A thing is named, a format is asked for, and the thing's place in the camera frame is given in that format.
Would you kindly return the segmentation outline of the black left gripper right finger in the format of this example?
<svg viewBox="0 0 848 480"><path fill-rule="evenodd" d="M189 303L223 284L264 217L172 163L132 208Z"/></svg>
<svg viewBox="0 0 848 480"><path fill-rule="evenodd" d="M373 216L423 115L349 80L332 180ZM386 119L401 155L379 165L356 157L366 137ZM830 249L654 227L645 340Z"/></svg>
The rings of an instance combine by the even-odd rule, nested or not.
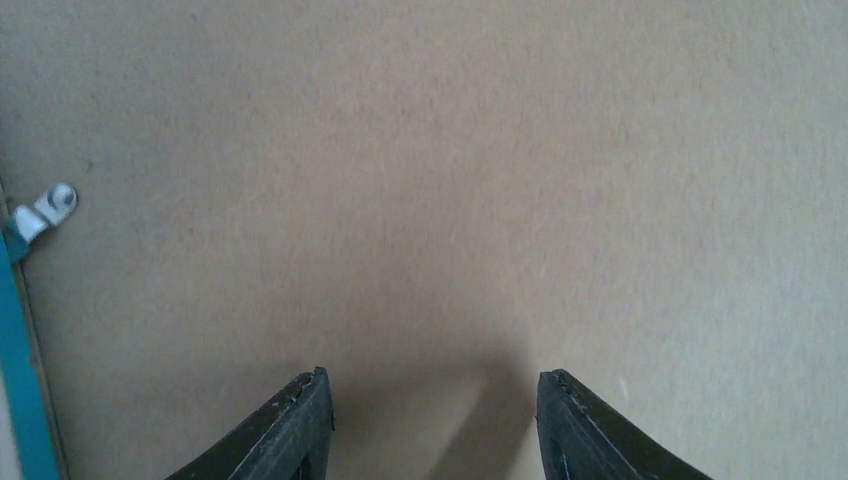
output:
<svg viewBox="0 0 848 480"><path fill-rule="evenodd" d="M536 424L547 479L705 479L569 372L542 372Z"/></svg>

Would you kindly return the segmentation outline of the teal wooden picture frame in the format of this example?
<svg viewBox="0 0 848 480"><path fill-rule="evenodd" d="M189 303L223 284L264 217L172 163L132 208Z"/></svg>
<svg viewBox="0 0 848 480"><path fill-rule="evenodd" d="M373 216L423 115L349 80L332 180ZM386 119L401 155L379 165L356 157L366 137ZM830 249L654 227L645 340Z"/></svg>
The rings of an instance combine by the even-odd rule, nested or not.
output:
<svg viewBox="0 0 848 480"><path fill-rule="evenodd" d="M59 449L50 422L40 357L25 317L16 266L41 234L74 211L77 193L67 183L49 187L31 205L1 220L1 477L60 479Z"/></svg>

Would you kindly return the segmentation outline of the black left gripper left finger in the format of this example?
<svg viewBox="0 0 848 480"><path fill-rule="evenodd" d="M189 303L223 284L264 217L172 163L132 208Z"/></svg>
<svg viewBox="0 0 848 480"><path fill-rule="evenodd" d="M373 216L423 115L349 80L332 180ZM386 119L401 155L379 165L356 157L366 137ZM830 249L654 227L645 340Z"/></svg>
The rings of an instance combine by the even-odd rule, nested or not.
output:
<svg viewBox="0 0 848 480"><path fill-rule="evenodd" d="M334 432L328 372L317 367L283 389L172 479L324 479Z"/></svg>

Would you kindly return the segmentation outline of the brown cardboard backing board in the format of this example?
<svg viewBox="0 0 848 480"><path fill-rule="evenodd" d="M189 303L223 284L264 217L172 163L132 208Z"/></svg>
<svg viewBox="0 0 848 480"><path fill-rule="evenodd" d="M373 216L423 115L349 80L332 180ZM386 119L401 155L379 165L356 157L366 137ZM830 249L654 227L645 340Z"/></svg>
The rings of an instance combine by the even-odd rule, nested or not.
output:
<svg viewBox="0 0 848 480"><path fill-rule="evenodd" d="M843 1L5 1L72 479L325 367L332 479L539 479L563 368L716 479L847 475Z"/></svg>

